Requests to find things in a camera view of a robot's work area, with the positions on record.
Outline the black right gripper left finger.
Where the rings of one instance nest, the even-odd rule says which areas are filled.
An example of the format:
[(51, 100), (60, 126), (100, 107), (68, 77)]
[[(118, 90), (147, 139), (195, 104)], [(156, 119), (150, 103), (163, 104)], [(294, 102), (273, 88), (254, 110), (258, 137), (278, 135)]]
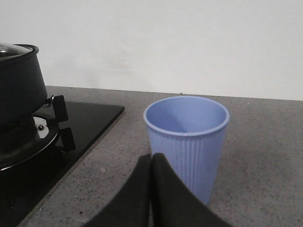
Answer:
[(150, 210), (151, 156), (138, 158), (117, 195), (85, 227), (147, 227)]

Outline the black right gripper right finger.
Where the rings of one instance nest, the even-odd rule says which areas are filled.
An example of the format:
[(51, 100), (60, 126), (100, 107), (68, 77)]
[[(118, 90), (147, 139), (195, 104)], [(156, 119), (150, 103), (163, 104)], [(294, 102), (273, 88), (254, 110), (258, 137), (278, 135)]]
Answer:
[(151, 162), (151, 205), (155, 227), (229, 227), (182, 183), (162, 153)]

